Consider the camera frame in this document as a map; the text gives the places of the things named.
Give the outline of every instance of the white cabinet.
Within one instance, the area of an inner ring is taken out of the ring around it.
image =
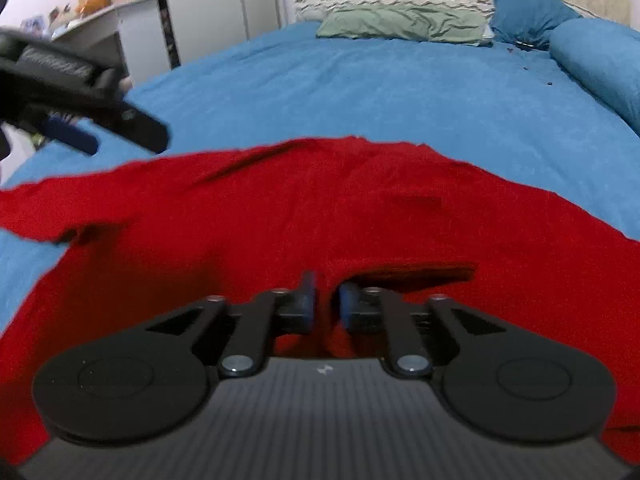
[[[167,0],[180,62],[279,27],[276,0]]]

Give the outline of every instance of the blue blanket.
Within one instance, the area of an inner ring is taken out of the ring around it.
[[[319,40],[317,28],[302,23],[236,46],[161,76],[130,99],[171,125],[169,154],[305,136],[427,143],[555,191],[640,239],[640,139],[548,52],[503,43]],[[87,129],[102,141],[98,155],[52,143],[9,185],[149,157]],[[0,330],[64,251],[0,232]]]

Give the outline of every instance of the metal screw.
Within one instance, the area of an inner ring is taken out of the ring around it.
[[[403,355],[397,363],[405,372],[421,372],[429,367],[429,362],[421,355]]]
[[[230,372],[245,372],[254,365],[254,360],[247,355],[229,355],[222,359],[222,366]]]

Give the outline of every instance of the bed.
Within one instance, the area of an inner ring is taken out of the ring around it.
[[[501,42],[476,48],[318,39],[315,20],[340,0],[285,1],[290,24],[282,30],[129,93],[128,99],[170,125],[166,155],[297,137],[424,143],[508,180],[555,192],[640,240],[640,139],[549,52]],[[492,12],[491,0],[441,1]],[[563,1],[586,16],[628,22],[626,0]],[[84,127],[100,140],[97,155],[50,143],[5,186],[149,157],[90,123]],[[65,248],[0,232],[0,333]]]

